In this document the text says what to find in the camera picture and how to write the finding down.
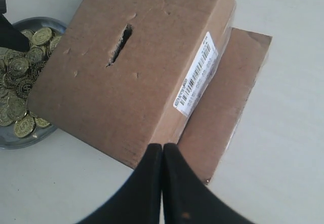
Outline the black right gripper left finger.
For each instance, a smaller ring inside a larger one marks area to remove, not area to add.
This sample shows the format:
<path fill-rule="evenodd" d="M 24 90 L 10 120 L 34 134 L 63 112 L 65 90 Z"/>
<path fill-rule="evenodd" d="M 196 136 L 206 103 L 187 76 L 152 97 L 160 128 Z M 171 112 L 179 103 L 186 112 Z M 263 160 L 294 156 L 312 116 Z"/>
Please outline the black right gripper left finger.
<path fill-rule="evenodd" d="M 149 144 L 120 189 L 79 223 L 159 223 L 162 146 Z"/>

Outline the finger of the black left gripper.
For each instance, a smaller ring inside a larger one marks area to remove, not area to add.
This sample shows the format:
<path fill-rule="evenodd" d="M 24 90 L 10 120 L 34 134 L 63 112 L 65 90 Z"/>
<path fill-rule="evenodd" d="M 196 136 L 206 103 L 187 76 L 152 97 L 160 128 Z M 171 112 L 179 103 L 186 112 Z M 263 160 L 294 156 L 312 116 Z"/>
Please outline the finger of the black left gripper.
<path fill-rule="evenodd" d="M 1 47 L 19 52 L 27 52 L 30 49 L 29 39 L 1 14 L 0 30 Z"/>

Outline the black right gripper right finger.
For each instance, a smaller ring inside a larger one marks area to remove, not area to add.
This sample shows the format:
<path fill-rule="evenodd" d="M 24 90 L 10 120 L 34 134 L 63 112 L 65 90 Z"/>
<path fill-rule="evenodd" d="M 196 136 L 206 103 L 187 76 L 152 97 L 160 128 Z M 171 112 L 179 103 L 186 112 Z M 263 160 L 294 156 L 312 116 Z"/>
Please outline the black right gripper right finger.
<path fill-rule="evenodd" d="M 161 178 L 165 223 L 323 223 L 323 187 L 312 191 L 315 181 L 300 178 L 287 185 L 288 176 L 257 172 L 226 182 L 234 204 L 261 215 L 250 220 L 215 196 L 177 145 L 167 143 Z"/>

